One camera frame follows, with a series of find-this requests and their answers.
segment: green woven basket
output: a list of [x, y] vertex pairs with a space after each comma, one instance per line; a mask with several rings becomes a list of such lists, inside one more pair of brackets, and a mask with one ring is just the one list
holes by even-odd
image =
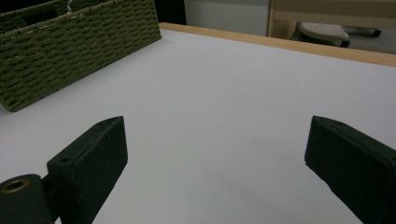
[[0, 14], [6, 110], [18, 111], [161, 38], [152, 0], [74, 0], [69, 14], [66, 5], [54, 0]]

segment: floor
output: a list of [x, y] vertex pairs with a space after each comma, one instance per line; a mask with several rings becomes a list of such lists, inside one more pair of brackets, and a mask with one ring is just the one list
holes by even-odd
[[[344, 27], [344, 30], [349, 35], [350, 49], [364, 49], [396, 54], [396, 30], [382, 30], [382, 33], [379, 37], [372, 37], [373, 30], [369, 29]], [[298, 25], [296, 32], [291, 39], [330, 46], [340, 46], [341, 44], [341, 42], [317, 40], [306, 36], [300, 32]]]

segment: white chair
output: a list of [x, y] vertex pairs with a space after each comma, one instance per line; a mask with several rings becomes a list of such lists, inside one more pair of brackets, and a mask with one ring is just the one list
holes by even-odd
[[341, 41], [342, 48], [347, 48], [350, 44], [349, 35], [340, 25], [302, 22], [300, 31], [315, 39]]

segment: screw hole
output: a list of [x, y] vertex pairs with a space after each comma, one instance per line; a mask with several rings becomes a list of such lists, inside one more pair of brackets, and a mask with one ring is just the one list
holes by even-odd
[[71, 160], [72, 160], [71, 157], [64, 157], [64, 158], [61, 159], [61, 163], [68, 163], [68, 162], [70, 162]]
[[29, 185], [29, 180], [27, 179], [14, 180], [11, 183], [7, 184], [4, 188], [2, 188], [1, 191], [3, 193], [14, 193], [21, 189], [24, 189], [28, 185]]

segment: chair leg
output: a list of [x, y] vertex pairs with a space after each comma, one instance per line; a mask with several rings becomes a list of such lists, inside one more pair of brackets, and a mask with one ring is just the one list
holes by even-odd
[[341, 42], [341, 48], [347, 48], [350, 44], [350, 40], [346, 40]]
[[382, 33], [381, 29], [374, 30], [373, 31], [373, 37], [379, 37], [381, 35], [381, 33]]

